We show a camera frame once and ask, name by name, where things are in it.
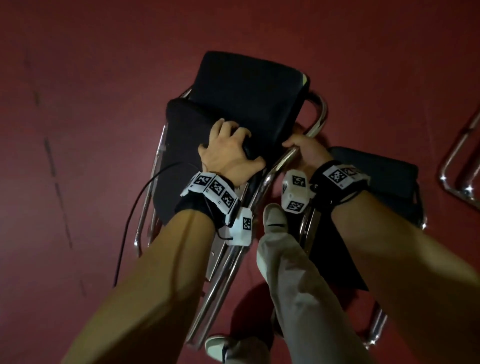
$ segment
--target leg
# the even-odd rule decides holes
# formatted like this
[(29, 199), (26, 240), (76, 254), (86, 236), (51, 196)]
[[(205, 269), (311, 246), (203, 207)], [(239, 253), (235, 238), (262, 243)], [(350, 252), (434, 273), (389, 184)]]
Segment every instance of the leg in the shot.
[(279, 205), (264, 211), (257, 264), (268, 283), (293, 364), (372, 363), (340, 303), (297, 241)]
[(205, 352), (225, 364), (270, 364), (267, 345), (256, 337), (236, 341), (227, 336), (211, 336), (205, 341)]

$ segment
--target person's left hand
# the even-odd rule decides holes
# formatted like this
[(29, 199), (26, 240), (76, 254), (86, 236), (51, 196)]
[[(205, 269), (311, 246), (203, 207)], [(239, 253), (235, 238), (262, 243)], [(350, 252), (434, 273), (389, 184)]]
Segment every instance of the person's left hand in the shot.
[(238, 187), (265, 168), (262, 157), (247, 159), (242, 149), (246, 136), (250, 137), (252, 133), (246, 128), (240, 128), (236, 122), (224, 119), (217, 121), (210, 130), (208, 148), (202, 144), (198, 147), (204, 172), (224, 176)]

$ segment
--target sneaker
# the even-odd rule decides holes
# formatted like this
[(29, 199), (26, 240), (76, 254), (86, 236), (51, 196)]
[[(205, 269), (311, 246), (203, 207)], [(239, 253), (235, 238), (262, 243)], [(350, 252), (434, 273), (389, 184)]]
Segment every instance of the sneaker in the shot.
[(224, 363), (225, 354), (227, 353), (228, 348), (231, 348), (236, 344), (236, 340), (225, 335), (210, 336), (205, 340), (205, 352), (212, 359)]
[(279, 204), (268, 204), (265, 206), (263, 219), (265, 234), (288, 232), (287, 217)]

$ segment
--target pant leg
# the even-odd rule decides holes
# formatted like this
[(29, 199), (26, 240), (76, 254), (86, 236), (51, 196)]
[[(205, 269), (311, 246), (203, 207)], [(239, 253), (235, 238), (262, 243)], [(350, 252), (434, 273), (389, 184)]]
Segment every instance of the pant leg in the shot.
[(266, 276), (293, 364), (367, 364), (367, 350), (336, 296), (287, 233), (269, 233), (258, 244), (257, 263)]
[(225, 364), (270, 364), (270, 351), (263, 341), (250, 337), (227, 350)]

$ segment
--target red floor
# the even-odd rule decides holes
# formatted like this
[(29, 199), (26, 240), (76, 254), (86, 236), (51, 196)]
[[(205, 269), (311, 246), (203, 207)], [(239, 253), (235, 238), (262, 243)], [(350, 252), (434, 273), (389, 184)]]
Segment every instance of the red floor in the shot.
[[(435, 179), (480, 101), (479, 11), (445, 0), (1, 2), (0, 362), (58, 362), (106, 296), (165, 105), (208, 49), (306, 72), (328, 102), (330, 143), (417, 164), (428, 233), (480, 268), (480, 214)], [(228, 331), (260, 282), (253, 257), (213, 331)], [(124, 272), (133, 261), (130, 245)], [(358, 330), (372, 304), (361, 296), (349, 309)], [(372, 353), (416, 362), (392, 323)], [(289, 362), (281, 340), (272, 356)], [(208, 360), (185, 349), (180, 362)]]

